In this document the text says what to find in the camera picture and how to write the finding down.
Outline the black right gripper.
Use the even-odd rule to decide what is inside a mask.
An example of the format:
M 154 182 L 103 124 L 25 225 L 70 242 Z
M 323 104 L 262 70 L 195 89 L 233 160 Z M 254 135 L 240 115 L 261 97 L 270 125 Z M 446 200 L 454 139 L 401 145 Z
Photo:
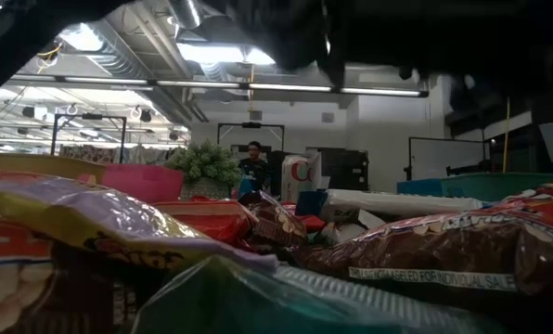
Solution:
M 344 84 L 349 5 L 337 0 L 212 0 L 285 71 L 313 63 L 331 84 Z

